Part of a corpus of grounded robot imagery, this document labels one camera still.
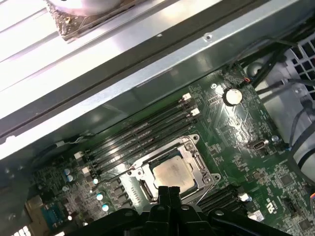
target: cpu socket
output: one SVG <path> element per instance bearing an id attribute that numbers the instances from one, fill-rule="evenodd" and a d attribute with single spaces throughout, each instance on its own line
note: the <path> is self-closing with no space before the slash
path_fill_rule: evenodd
<path id="1" fill-rule="evenodd" d="M 129 176 L 136 177 L 150 202 L 158 199 L 159 186 L 178 186 L 183 203 L 192 201 L 221 178 L 206 167 L 196 143 L 197 134 L 182 136 L 135 161 Z"/>

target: green circuit board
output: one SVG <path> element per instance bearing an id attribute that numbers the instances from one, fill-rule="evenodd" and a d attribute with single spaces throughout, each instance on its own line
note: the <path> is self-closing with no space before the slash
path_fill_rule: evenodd
<path id="1" fill-rule="evenodd" d="M 283 149 L 282 139 L 254 88 L 251 85 L 240 88 L 243 99 L 236 106 L 227 106 L 222 99 L 224 91 L 242 83 L 244 77 L 245 74 L 238 68 L 229 72 L 218 70 L 211 73 L 64 153 L 55 159 L 53 167 L 46 167 L 36 173 L 34 182 L 44 183 L 46 189 L 51 189 L 50 194 L 54 202 L 61 203 L 67 199 L 69 210 L 79 212 L 82 220 L 84 214 L 97 220 L 118 210 L 123 203 L 130 203 L 130 207 L 141 212 L 143 206 L 149 202 L 135 178 L 127 175 L 120 177 L 120 185 L 123 186 L 127 198 L 119 201 L 121 195 L 114 193 L 116 185 L 104 182 L 96 185 L 95 189 L 95 185 L 86 180 L 81 172 L 82 166 L 73 156 L 78 152 L 89 156 L 99 148 L 98 143 L 128 130 L 135 124 L 139 125 L 146 117 L 158 114 L 161 109 L 178 101 L 183 94 L 190 93 L 200 115 L 186 129 L 175 132 L 171 130 L 173 127 L 166 128 L 160 135 L 164 138 L 159 144 L 166 144 L 183 135 L 198 134 L 200 140 L 196 146 L 209 171 L 221 175 L 220 181 L 209 195 L 229 184 L 241 186 L 252 198 L 247 205 L 248 212 L 259 211 L 263 217 L 262 223 L 294 236 L 313 236 L 314 217 L 307 185 L 287 164 L 287 151 Z M 261 140 L 267 141 L 268 144 L 262 149 L 253 149 L 252 144 Z M 143 148 L 136 154 L 132 151 L 128 160 L 117 163 L 114 168 L 99 174 L 99 179 L 118 175 L 147 153 Z M 115 161 L 105 164 L 113 165 Z M 85 160 L 85 163 L 93 170 L 100 169 L 95 167 L 90 159 Z M 66 175 L 63 174 L 64 169 L 70 169 L 74 173 L 74 181 L 67 181 Z M 95 198 L 100 192 L 104 195 L 102 201 Z M 109 206 L 106 212 L 101 210 L 105 203 Z"/>

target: chip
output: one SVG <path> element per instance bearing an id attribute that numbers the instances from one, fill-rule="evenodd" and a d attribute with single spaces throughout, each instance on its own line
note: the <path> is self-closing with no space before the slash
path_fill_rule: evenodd
<path id="1" fill-rule="evenodd" d="M 311 223 L 306 219 L 299 223 L 301 230 L 305 231 L 312 227 Z"/>
<path id="2" fill-rule="evenodd" d="M 181 193 L 193 188 L 195 182 L 181 156 L 164 161 L 153 169 L 156 188 L 159 186 L 178 186 Z"/>
<path id="3" fill-rule="evenodd" d="M 284 186 L 287 186 L 293 182 L 293 179 L 289 174 L 282 176 L 280 180 Z"/>

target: screw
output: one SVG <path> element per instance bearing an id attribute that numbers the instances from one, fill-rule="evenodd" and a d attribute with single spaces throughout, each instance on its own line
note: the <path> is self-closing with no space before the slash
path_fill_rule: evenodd
<path id="1" fill-rule="evenodd" d="M 211 178 L 210 178 L 209 176 L 205 176 L 205 177 L 203 178 L 203 181 L 204 181 L 205 183 L 210 183 L 210 182 L 211 182 Z"/>
<path id="2" fill-rule="evenodd" d="M 187 145 L 186 145 L 186 149 L 188 150 L 188 151 L 190 151 L 190 150 L 192 150 L 192 144 L 191 143 L 188 143 Z"/>
<path id="3" fill-rule="evenodd" d="M 279 137 L 277 135 L 274 135 L 271 137 L 271 140 L 275 143 L 275 142 L 279 141 Z"/>
<path id="4" fill-rule="evenodd" d="M 221 211 L 221 210 L 216 210 L 215 214 L 216 215 L 220 215 L 220 216 L 224 215 L 223 211 Z"/>
<path id="5" fill-rule="evenodd" d="M 183 209 L 183 210 L 189 210 L 189 206 L 183 205 L 183 206 L 182 206 L 182 209 Z"/>
<path id="6" fill-rule="evenodd" d="M 203 38 L 204 38 L 204 40 L 205 40 L 206 42 L 209 42 L 209 41 L 211 41 L 211 39 L 212 39 L 212 35 L 209 34 L 209 33 L 206 33 L 206 34 L 203 36 Z"/>

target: motherboard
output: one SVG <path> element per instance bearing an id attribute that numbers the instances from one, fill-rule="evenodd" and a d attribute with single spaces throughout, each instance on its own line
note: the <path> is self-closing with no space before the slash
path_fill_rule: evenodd
<path id="1" fill-rule="evenodd" d="M 294 236 L 315 235 L 310 187 L 239 68 L 213 72 L 63 153 L 33 174 L 50 232 L 84 227 L 179 186 L 185 204 L 222 207 Z"/>

